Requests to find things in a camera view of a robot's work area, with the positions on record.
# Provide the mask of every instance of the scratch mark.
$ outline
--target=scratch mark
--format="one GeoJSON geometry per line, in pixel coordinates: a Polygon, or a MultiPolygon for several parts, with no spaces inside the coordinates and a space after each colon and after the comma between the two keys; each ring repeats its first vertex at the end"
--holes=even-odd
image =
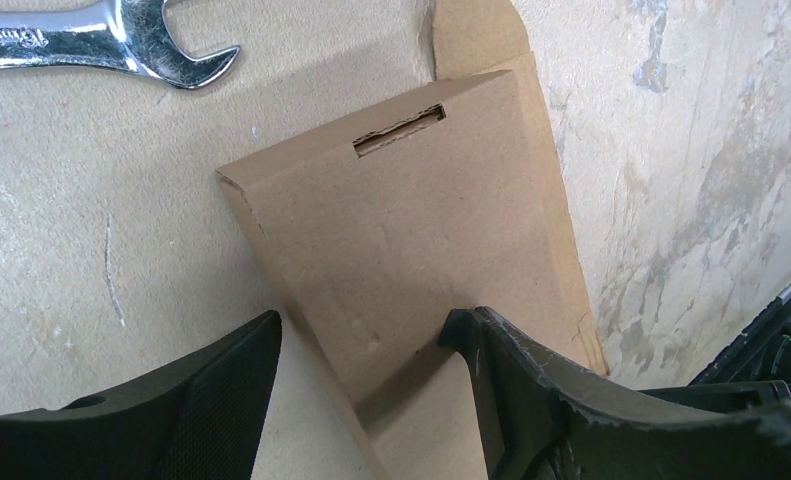
{"type": "Polygon", "coordinates": [[[45,348],[44,345],[39,343],[36,337],[31,336],[30,340],[33,342],[33,351],[30,352],[31,357],[36,356],[37,353],[41,353],[42,355],[45,356],[45,358],[50,358],[50,355],[48,355],[47,348],[45,348]]]}
{"type": "MultiPolygon", "coordinates": [[[[701,91],[702,91],[702,88],[704,88],[704,86],[706,85],[706,82],[704,81],[704,77],[707,76],[707,65],[709,64],[709,62],[710,62],[710,49],[708,48],[707,49],[707,53],[704,56],[704,65],[702,66],[702,69],[701,69],[701,80],[698,82],[698,88],[695,91],[695,105],[692,107],[692,120],[690,121],[690,124],[689,124],[689,136],[687,137],[687,138],[689,138],[689,141],[687,142],[686,152],[684,152],[684,166],[681,169],[681,171],[682,171],[682,173],[681,173],[681,183],[678,184],[678,197],[677,198],[684,198],[683,197],[683,192],[684,192],[684,185],[686,184],[687,172],[689,171],[689,169],[687,168],[687,165],[689,165],[689,154],[690,154],[690,149],[692,148],[692,143],[693,143],[692,142],[692,140],[693,140],[693,131],[695,130],[695,124],[698,123],[698,104],[701,102],[701,91]]],[[[704,152],[704,157],[702,157],[702,158],[707,158],[707,152],[706,151],[704,152]]],[[[680,202],[676,202],[675,203],[675,215],[678,215],[680,210],[681,210],[680,202]]]]}
{"type": "Polygon", "coordinates": [[[259,220],[256,220],[256,222],[257,222],[257,226],[258,226],[258,227],[260,227],[260,233],[262,233],[262,235],[263,235],[263,238],[265,238],[266,240],[268,240],[268,234],[267,234],[267,233],[265,233],[265,229],[263,228],[262,224],[260,223],[260,221],[259,221],[259,220]]]}
{"type": "Polygon", "coordinates": [[[106,270],[104,272],[104,279],[106,280],[106,290],[109,292],[109,298],[112,300],[112,308],[115,309],[115,314],[118,316],[118,322],[122,327],[127,326],[124,321],[124,312],[121,310],[121,302],[118,301],[118,295],[115,294],[115,285],[112,283],[112,255],[110,254],[110,244],[112,240],[112,214],[107,214],[106,217],[106,241],[104,242],[104,265],[106,270]]]}

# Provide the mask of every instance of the textured plastic surface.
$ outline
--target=textured plastic surface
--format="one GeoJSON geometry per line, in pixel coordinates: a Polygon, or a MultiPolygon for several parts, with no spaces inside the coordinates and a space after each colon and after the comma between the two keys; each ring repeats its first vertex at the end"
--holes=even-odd
{"type": "Polygon", "coordinates": [[[0,478],[250,478],[281,325],[268,312],[62,410],[0,417],[0,478]]]}
{"type": "Polygon", "coordinates": [[[791,478],[791,402],[721,415],[626,389],[489,308],[439,338],[469,366],[493,480],[791,478]]]}

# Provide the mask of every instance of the chrome wrench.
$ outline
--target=chrome wrench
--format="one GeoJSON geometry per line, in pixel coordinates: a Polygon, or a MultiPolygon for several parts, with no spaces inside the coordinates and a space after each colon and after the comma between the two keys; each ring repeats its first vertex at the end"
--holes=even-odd
{"type": "Polygon", "coordinates": [[[0,69],[74,65],[125,72],[194,90],[215,81],[238,45],[202,58],[180,50],[165,24],[168,0],[101,0],[77,10],[0,12],[0,69]]]}

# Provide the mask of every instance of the wrench handle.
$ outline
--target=wrench handle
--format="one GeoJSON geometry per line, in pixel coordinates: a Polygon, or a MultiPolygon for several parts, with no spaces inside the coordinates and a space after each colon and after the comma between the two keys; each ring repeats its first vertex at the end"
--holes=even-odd
{"type": "Polygon", "coordinates": [[[117,30],[105,1],[77,10],[0,12],[0,69],[85,65],[135,73],[117,30]]]}

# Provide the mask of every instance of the wrench jaw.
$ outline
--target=wrench jaw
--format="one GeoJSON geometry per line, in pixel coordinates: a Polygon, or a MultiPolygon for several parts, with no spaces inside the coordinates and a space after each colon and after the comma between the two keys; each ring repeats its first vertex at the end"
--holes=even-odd
{"type": "Polygon", "coordinates": [[[149,75],[181,90],[197,90],[218,80],[239,56],[241,48],[234,45],[202,58],[191,58],[182,52],[179,55],[155,57],[154,65],[148,66],[149,75]]]}

